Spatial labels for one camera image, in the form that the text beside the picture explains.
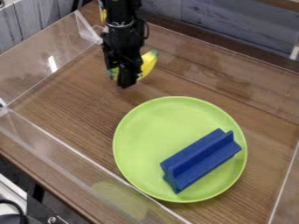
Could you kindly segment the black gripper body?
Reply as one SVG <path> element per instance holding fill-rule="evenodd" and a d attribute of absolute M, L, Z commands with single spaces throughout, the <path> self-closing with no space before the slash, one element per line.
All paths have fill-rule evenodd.
<path fill-rule="evenodd" d="M 108 48 L 117 56 L 118 66 L 121 64 L 142 65 L 140 48 L 146 39 L 145 24 L 132 23 L 124 26 L 105 24 L 105 30 L 101 32 L 102 49 Z"/>

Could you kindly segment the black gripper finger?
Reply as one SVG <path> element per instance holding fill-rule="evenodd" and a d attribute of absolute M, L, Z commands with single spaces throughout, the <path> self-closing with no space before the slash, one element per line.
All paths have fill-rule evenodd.
<path fill-rule="evenodd" d="M 136 84 L 136 80 L 138 78 L 140 73 L 141 73 L 140 66 L 132 64 L 121 64 L 118 66 L 116 84 L 121 88 L 129 88 Z"/>
<path fill-rule="evenodd" d="M 117 77 L 117 73 L 118 73 L 117 56 L 114 55 L 114 52 L 110 49 L 108 49 L 108 48 L 104 48 L 102 52 L 104 52 L 104 61 L 105 61 L 105 65 L 106 65 L 108 76 L 110 78 L 116 78 Z"/>

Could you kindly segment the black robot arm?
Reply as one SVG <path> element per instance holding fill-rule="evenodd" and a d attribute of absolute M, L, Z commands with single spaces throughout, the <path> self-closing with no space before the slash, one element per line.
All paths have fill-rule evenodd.
<path fill-rule="evenodd" d="M 128 88 L 141 73 L 140 49 L 148 38 L 145 21 L 136 14 L 141 0 L 100 0 L 98 5 L 106 28 L 100 34 L 106 70 L 117 68 L 116 84 Z"/>

